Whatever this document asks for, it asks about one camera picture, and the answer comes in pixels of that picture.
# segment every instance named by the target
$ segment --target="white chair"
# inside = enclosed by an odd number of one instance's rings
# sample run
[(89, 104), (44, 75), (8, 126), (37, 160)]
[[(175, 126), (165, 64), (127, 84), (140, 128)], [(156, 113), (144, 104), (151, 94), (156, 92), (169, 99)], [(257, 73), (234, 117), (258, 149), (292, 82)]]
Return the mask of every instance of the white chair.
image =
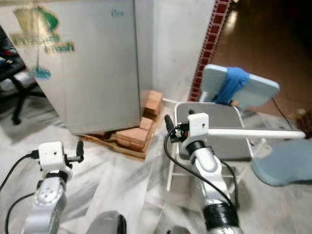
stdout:
[[(220, 92), (224, 82), (226, 81), (227, 68), (209, 64), (204, 68), (202, 76), (202, 96), (201, 102), (211, 102), (215, 96)], [(274, 97), (279, 92), (278, 83), (250, 74), (250, 79), (247, 84), (238, 91), (233, 100), (238, 101), (238, 107), (245, 109), (247, 106), (260, 106)], [(193, 109), (196, 113), (205, 112), (209, 115), (209, 125), (212, 127), (226, 128), (226, 127), (244, 127), (239, 110), (232, 106), (219, 105), (215, 103), (199, 103), (199, 102), (181, 102), (175, 106), (174, 122), (177, 123), (186, 121), (189, 109)], [(266, 141), (261, 139), (258, 146), (252, 152), (250, 144), (247, 139), (209, 139), (211, 146), (214, 149), (216, 156), (223, 160), (231, 160), (228, 162), (235, 167), (238, 174), (236, 175), (237, 183), (239, 183), (244, 176), (246, 170), (250, 166), (250, 162), (254, 154), (257, 154)], [(175, 143), (172, 149), (172, 156), (183, 164), (189, 162), (183, 160), (179, 155), (179, 144)], [(173, 176), (186, 176), (186, 173), (175, 173), (175, 164), (170, 161), (167, 191), (171, 188)], [(229, 189), (229, 192), (234, 191), (234, 185)]]

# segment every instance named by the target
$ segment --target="black cable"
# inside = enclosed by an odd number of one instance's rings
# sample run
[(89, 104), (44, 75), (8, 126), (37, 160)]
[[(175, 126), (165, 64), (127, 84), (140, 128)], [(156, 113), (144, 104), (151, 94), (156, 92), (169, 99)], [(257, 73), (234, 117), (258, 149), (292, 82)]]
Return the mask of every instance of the black cable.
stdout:
[(165, 154), (167, 155), (167, 157), (172, 161), (174, 162), (175, 164), (177, 164), (178, 166), (182, 167), (184, 170), (188, 171), (189, 173), (191, 173), (192, 175), (196, 176), (197, 178), (201, 179), (202, 181), (206, 182), (207, 184), (209, 184), (211, 187), (213, 187), (215, 190), (218, 191), (218, 193), (220, 193), (225, 199), (226, 201), (228, 202), (228, 204), (232, 207), (235, 208), (235, 206), (233, 205), (233, 203), (231, 202), (231, 200), (228, 198), (228, 196), (226, 196), (226, 194), (224, 194), (220, 189), (218, 189), (214, 184), (212, 184), (210, 181), (208, 181), (207, 179), (205, 179), (204, 177), (202, 177), (200, 174), (198, 174), (197, 172), (194, 172), (193, 170), (187, 168), (186, 166), (182, 165), (181, 163), (179, 163), (177, 160), (175, 160), (171, 155), (170, 153), (168, 152), (168, 149), (167, 149), (167, 143), (168, 143), (168, 139), (170, 137), (170, 134), (174, 131), (174, 130), (177, 130), (179, 129), (178, 127), (175, 127), (173, 129), (171, 129), (166, 137), (165, 137), (165, 140), (164, 140), (164, 150), (165, 150)]
[(236, 209), (239, 208), (239, 202), (238, 202), (238, 185), (237, 185), (237, 180), (236, 180), (236, 175), (234, 173), (233, 168), (227, 164), (226, 162), (220, 160), (221, 163), (223, 163), (230, 171), (230, 173), (232, 174), (233, 178), (234, 178), (234, 187), (235, 187), (235, 194), (234, 194), (234, 198), (235, 198), (235, 207)]
[(7, 180), (9, 179), (10, 175), (12, 174), (12, 172), (14, 171), (14, 169), (16, 168), (16, 166), (22, 162), (24, 159), (26, 158), (32, 158), (32, 159), (36, 159), (39, 158), (39, 153), (38, 150), (33, 150), (30, 154), (24, 155), (23, 157), (21, 157), (19, 160), (17, 160), (17, 162), (13, 165), (13, 167), (10, 169), (9, 173), (7, 174), (6, 178), (4, 179), (3, 183), (0, 186), (0, 192), (3, 189), (3, 187), (5, 186)]
[(289, 122), (289, 120), (286, 118), (285, 114), (281, 111), (281, 109), (278, 107), (276, 101), (274, 98), (272, 98), (275, 107), (278, 109), (278, 111), (281, 113), (281, 115), (284, 117), (284, 119), (288, 122), (289, 126), (293, 129), (293, 126), (291, 125), (291, 123)]
[(26, 199), (26, 198), (28, 198), (28, 197), (31, 197), (31, 196), (33, 196), (34, 194), (35, 194), (35, 193), (31, 193), (31, 194), (22, 196), (20, 199), (18, 199), (17, 201), (15, 201), (15, 202), (11, 205), (11, 207), (10, 207), (10, 209), (9, 209), (7, 215), (6, 215), (6, 218), (5, 218), (5, 233), (6, 233), (6, 234), (9, 234), (9, 220), (10, 220), (10, 214), (11, 214), (13, 208), (14, 208), (20, 201), (23, 201), (24, 199)]

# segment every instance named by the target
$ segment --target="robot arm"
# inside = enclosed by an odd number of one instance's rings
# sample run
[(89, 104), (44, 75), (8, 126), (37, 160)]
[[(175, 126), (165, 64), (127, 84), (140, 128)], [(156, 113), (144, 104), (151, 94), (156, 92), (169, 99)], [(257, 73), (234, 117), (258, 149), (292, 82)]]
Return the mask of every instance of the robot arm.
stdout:
[(40, 166), (45, 179), (35, 193), (33, 208), (27, 217), (23, 234), (56, 234), (66, 205), (66, 182), (72, 178), (70, 162), (83, 161), (83, 142), (77, 145), (77, 156), (67, 157), (61, 142), (39, 146)]
[(173, 159), (167, 150), (167, 139), (181, 142), (183, 155), (188, 155), (193, 172), (200, 182), (202, 208), (206, 228), (210, 234), (232, 233), (241, 234), (238, 216), (221, 175), (220, 160), (209, 148), (207, 136), (227, 138), (304, 138), (301, 131), (249, 130), (249, 129), (209, 129), (209, 116), (206, 113), (191, 113), (188, 121), (174, 127), (169, 116), (165, 116), (168, 135), (165, 139), (165, 153), (170, 160), (185, 170), (188, 168)]

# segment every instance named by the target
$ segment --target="metal rod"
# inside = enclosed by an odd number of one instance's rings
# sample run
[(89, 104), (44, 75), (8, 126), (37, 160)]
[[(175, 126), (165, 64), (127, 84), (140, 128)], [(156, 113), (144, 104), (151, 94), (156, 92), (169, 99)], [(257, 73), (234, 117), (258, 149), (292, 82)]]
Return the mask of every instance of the metal rod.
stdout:
[(209, 129), (208, 135), (226, 138), (305, 138), (302, 131), (252, 130), (252, 129)]

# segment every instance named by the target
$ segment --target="red tile border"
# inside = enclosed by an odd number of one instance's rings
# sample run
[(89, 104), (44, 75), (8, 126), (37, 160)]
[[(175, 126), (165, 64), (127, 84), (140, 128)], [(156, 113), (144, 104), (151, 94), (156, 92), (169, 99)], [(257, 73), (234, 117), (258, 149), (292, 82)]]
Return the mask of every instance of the red tile border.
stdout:
[(192, 86), (190, 89), (188, 101), (198, 101), (201, 90), (201, 78), (204, 67), (209, 64), (213, 58), (215, 46), (217, 44), (222, 25), (228, 12), (231, 0), (216, 0), (214, 10), (211, 15), (210, 23), (207, 29), (206, 37), (202, 45), (200, 56), (197, 62)]

